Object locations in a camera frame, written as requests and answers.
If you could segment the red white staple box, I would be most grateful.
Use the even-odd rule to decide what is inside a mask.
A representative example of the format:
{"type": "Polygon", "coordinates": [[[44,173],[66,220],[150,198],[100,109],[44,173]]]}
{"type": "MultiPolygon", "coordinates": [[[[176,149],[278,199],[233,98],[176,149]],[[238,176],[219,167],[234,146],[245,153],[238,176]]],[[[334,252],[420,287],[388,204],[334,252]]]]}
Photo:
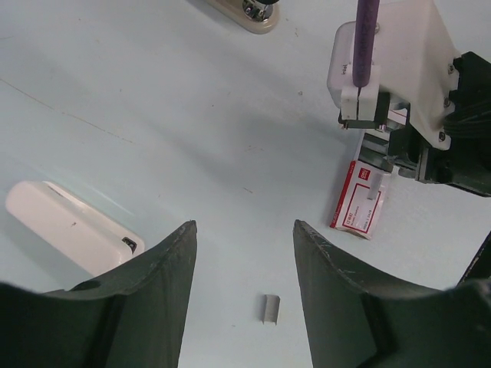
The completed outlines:
{"type": "Polygon", "coordinates": [[[405,126],[408,109],[391,110],[387,125],[362,130],[330,227],[370,239],[397,168],[387,159],[390,133],[405,126]]]}

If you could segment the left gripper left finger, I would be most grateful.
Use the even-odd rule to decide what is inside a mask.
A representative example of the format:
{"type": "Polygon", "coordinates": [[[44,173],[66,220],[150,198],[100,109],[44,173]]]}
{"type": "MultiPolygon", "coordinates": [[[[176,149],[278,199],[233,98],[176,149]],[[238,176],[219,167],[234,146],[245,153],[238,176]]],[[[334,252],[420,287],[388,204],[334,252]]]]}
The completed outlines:
{"type": "Polygon", "coordinates": [[[195,221],[69,291],[1,286],[3,367],[175,367],[197,253],[195,221]]]}

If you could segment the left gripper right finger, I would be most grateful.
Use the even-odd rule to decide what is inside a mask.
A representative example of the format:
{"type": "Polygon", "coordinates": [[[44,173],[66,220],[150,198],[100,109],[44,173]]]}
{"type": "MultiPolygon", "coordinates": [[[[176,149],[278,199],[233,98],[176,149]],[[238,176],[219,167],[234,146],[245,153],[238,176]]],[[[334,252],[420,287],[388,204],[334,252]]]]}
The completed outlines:
{"type": "Polygon", "coordinates": [[[295,263],[315,367],[488,367],[490,282],[410,283],[298,220],[295,263]]]}

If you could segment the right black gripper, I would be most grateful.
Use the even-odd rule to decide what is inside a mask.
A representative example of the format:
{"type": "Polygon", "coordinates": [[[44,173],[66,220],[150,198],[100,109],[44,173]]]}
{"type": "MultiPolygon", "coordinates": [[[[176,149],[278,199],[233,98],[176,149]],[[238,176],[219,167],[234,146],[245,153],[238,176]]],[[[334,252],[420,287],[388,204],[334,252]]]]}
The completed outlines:
{"type": "Polygon", "coordinates": [[[389,133],[388,139],[365,136],[360,159],[377,169],[428,184],[444,184],[490,197],[490,63],[469,51],[453,61],[459,73],[457,89],[447,100],[455,110],[443,118],[448,150],[432,147],[411,125],[389,133]]]}

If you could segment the white stapler top cover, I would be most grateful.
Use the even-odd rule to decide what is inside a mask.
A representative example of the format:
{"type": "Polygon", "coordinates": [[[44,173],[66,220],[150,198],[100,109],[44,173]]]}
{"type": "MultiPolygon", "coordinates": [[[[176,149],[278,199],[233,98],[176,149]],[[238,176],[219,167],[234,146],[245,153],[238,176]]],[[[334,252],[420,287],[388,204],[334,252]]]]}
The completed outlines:
{"type": "Polygon", "coordinates": [[[15,184],[5,207],[26,228],[93,276],[146,251],[139,235],[53,182],[15,184]]]}

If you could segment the staple strip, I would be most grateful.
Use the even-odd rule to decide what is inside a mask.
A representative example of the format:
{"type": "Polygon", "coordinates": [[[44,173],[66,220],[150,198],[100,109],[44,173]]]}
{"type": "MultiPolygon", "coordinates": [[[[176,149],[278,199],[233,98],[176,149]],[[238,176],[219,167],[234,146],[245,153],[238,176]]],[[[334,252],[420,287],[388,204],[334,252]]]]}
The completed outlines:
{"type": "Polygon", "coordinates": [[[276,294],[261,294],[258,302],[258,320],[263,324],[278,324],[281,298],[276,294]]]}

